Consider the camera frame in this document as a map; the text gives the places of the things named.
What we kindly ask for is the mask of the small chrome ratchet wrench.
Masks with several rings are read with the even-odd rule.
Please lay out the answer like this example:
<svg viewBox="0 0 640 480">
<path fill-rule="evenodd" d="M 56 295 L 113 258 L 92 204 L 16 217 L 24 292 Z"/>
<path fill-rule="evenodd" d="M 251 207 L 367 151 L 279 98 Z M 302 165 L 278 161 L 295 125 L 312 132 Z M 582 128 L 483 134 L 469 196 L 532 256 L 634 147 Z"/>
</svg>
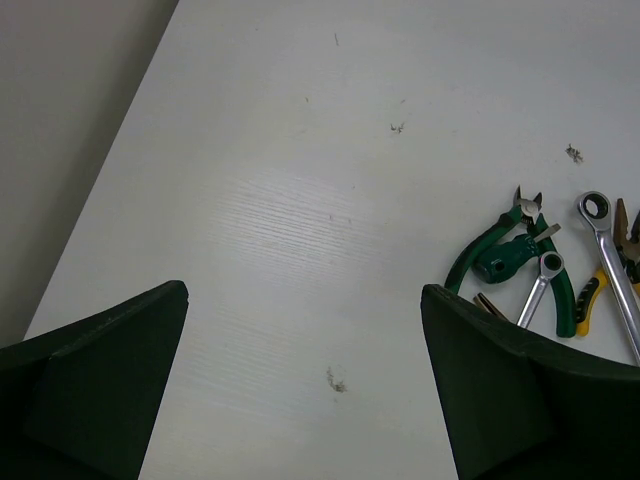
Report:
<svg viewBox="0 0 640 480">
<path fill-rule="evenodd" d="M 563 257 L 554 251 L 545 252 L 538 260 L 538 276 L 524 303 L 516 325 L 527 329 L 551 281 L 564 270 Z"/>
</svg>

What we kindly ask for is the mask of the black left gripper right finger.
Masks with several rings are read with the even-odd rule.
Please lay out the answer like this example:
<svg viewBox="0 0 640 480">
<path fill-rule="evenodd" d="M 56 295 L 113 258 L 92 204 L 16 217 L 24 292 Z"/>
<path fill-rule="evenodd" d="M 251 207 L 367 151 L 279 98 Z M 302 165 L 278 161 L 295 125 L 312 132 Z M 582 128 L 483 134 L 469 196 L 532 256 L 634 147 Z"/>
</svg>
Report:
<svg viewBox="0 0 640 480">
<path fill-rule="evenodd" d="M 572 349 L 439 285 L 426 346 L 461 479 L 636 479 L 639 370 Z"/>
</svg>

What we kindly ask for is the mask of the green diagonal cutting pliers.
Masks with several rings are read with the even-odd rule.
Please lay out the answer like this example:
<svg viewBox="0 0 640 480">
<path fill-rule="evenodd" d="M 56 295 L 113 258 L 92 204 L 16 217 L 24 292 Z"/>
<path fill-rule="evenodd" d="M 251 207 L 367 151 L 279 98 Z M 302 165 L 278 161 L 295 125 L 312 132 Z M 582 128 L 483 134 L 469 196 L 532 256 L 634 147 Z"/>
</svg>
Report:
<svg viewBox="0 0 640 480">
<path fill-rule="evenodd" d="M 537 194 L 534 198 L 527 199 L 521 195 L 521 190 L 517 189 L 512 208 L 502 213 L 492 226 L 469 243 L 457 257 L 448 272 L 444 288 L 458 293 L 466 273 L 472 271 L 472 264 L 481 253 L 493 245 L 505 243 L 517 235 L 526 233 L 530 226 L 544 225 L 549 226 L 542 214 L 542 195 Z M 544 253 L 557 252 L 552 237 L 550 240 L 544 240 L 542 245 Z"/>
</svg>

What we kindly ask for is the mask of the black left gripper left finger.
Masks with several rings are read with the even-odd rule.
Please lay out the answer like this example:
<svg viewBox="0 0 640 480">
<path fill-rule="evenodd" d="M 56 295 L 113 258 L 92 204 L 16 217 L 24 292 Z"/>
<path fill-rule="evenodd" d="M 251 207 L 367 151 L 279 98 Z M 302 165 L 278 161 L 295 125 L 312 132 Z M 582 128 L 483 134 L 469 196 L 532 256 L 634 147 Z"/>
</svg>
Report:
<svg viewBox="0 0 640 480">
<path fill-rule="evenodd" d="M 138 478 L 187 310 L 168 281 L 2 348 L 2 478 Z"/>
</svg>

